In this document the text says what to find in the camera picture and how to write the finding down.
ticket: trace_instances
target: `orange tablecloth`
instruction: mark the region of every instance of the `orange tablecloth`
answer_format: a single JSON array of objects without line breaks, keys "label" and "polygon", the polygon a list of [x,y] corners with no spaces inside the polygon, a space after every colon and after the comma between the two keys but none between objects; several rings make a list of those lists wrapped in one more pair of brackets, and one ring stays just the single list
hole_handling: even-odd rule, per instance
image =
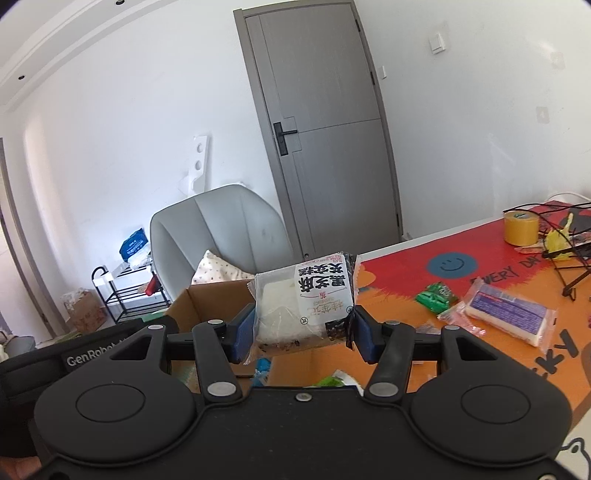
[{"label": "orange tablecloth", "polygon": [[[429,272],[428,265],[433,258],[454,253],[472,257],[476,268],[452,279],[438,278]],[[569,277],[575,278],[583,270],[568,272]],[[495,286],[558,311],[551,348],[545,355],[538,348],[490,325],[478,321],[474,324],[486,329],[484,340],[523,365],[535,369],[565,393],[573,409],[574,427],[591,407],[591,277],[577,286],[576,301],[563,297],[563,286],[552,263],[540,255],[515,252],[503,241],[502,220],[364,261],[356,279],[360,290],[357,303],[379,322],[395,319],[417,327],[431,321],[441,327],[444,324],[417,303],[414,296],[435,281],[445,282],[461,296],[467,292],[471,279],[475,277],[483,277]],[[299,355],[300,361],[306,357],[309,362],[307,369],[301,369],[301,363],[298,365],[298,379],[304,385],[331,375],[336,369],[346,371],[365,385],[375,368],[364,363],[357,352],[348,350],[344,345]],[[295,356],[291,357],[291,360],[280,360],[280,357],[275,360],[284,365],[296,362]],[[414,365],[409,391],[415,391],[435,374],[435,362]]]}]

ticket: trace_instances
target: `yellow tape roll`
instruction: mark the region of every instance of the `yellow tape roll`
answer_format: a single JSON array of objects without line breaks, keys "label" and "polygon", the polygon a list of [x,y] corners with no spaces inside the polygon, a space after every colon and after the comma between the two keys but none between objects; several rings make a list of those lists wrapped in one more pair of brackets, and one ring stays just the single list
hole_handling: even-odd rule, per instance
[{"label": "yellow tape roll", "polygon": [[540,219],[530,212],[507,212],[505,214],[505,242],[518,247],[527,247],[538,242]]}]

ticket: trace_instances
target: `ceiling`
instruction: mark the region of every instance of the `ceiling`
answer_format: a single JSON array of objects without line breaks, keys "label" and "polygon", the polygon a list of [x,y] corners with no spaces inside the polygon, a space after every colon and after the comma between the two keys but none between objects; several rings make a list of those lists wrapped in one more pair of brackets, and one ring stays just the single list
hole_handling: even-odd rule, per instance
[{"label": "ceiling", "polygon": [[20,0],[0,20],[0,66],[50,18],[74,0]]},{"label": "ceiling", "polygon": [[117,28],[176,0],[20,0],[0,19],[0,113]]}]

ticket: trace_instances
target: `red object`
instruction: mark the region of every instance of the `red object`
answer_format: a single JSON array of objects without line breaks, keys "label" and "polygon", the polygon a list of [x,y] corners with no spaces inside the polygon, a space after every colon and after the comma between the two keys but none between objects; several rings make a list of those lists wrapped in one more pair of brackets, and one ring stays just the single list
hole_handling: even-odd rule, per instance
[{"label": "red object", "polygon": [[148,286],[146,287],[146,295],[148,297],[151,297],[152,295],[154,295],[158,290],[160,290],[160,280],[158,280],[158,277],[156,277],[155,275],[152,277],[152,280],[150,280],[150,283],[148,283]]}]

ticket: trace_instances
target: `gray door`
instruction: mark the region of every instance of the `gray door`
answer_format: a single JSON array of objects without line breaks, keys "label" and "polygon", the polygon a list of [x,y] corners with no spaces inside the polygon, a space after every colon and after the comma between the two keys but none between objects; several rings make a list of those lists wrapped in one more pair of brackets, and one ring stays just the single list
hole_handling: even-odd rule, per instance
[{"label": "gray door", "polygon": [[261,13],[246,25],[304,257],[397,243],[394,175],[350,5]]}]

